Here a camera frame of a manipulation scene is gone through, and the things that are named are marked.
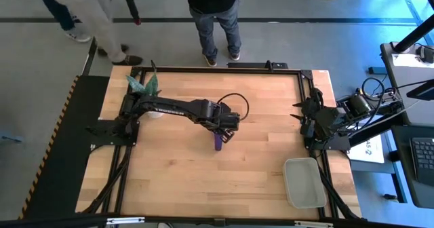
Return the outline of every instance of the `white label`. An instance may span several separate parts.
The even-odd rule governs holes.
[[[434,64],[423,62],[422,58],[415,54],[392,54],[392,59],[395,66],[434,68]]]
[[[384,163],[381,135],[375,136],[357,146],[351,147],[348,157],[352,160]]]

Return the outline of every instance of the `green leaves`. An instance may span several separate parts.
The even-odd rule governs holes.
[[[136,79],[129,75],[127,75],[127,80],[134,92],[146,93],[146,88],[139,81],[136,81]]]
[[[157,73],[154,71],[153,76],[148,81],[144,88],[144,93],[151,95],[151,96],[157,96],[158,92],[158,79],[157,79]]]
[[[152,75],[146,86],[143,86],[140,82],[136,81],[136,79],[129,75],[127,75],[127,80],[133,91],[139,92],[141,94],[147,94],[149,96],[158,96],[158,93],[160,93],[161,90],[158,90],[157,67],[152,60],[151,64],[154,68],[154,74]]]

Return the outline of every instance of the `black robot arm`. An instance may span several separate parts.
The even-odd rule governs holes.
[[[185,102],[138,93],[126,94],[123,98],[119,116],[115,119],[114,135],[129,135],[131,122],[146,112],[161,112],[189,118],[194,124],[200,124],[207,130],[220,135],[224,143],[238,130],[239,114],[223,102],[215,103],[206,99]]]

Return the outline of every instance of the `white plastic bin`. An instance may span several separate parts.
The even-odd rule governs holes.
[[[296,208],[320,208],[326,194],[316,160],[311,157],[288,159],[283,165],[288,202]]]

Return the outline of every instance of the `black mat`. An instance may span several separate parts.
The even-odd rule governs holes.
[[[24,219],[75,213],[90,154],[90,135],[85,127],[98,120],[108,83],[109,77],[80,76],[71,87],[61,123],[22,209]]]

